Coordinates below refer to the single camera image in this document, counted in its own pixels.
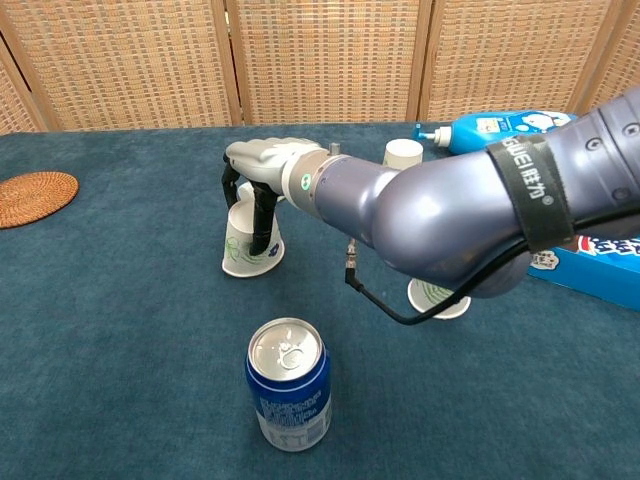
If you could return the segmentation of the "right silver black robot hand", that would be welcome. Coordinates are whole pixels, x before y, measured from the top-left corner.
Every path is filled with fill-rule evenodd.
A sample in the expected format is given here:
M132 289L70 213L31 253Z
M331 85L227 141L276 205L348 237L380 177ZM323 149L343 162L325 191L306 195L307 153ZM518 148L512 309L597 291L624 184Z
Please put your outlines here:
M285 168L293 167L305 154L323 148L300 138L266 138L230 144L224 154L222 189L228 208L239 201L237 181L244 177L253 188L253 233L249 254L257 256L268 247L277 200L284 195Z

